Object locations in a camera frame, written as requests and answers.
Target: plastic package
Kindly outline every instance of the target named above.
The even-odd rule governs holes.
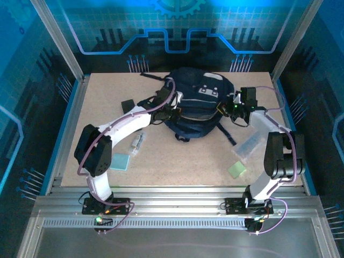
[[[252,152],[263,143],[262,135],[257,131],[252,134],[242,144],[238,144],[234,151],[243,160],[246,161],[252,154]]]
[[[139,152],[141,144],[145,138],[146,134],[144,132],[139,132],[138,135],[136,135],[133,143],[130,146],[130,152],[132,155],[136,155]]]

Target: wooden board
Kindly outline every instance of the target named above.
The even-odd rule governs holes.
[[[167,73],[153,73],[165,76]],[[240,87],[273,87],[268,73],[220,73],[227,77],[235,89]],[[85,125],[99,126],[121,115],[121,102],[134,99],[135,103],[154,95],[163,82],[142,77],[138,73],[91,74],[78,119],[73,143],[69,153],[62,186],[87,186],[84,177],[77,176],[77,161],[73,157],[76,144]],[[257,90],[259,105],[266,108],[278,107],[276,94],[272,90]],[[272,116],[283,123],[281,112]],[[230,132],[238,145],[243,143],[255,130],[242,128],[223,118],[222,125]],[[129,161],[127,171],[109,170],[110,186],[128,185],[212,185],[244,186],[253,183],[263,172],[265,143],[257,148],[246,161],[241,160],[227,138],[215,128],[209,135],[192,139],[185,144],[178,142],[165,124],[144,128],[146,139],[136,156]],[[130,135],[113,149],[113,153],[129,154],[135,137]],[[227,169],[240,161],[246,172],[233,179]]]

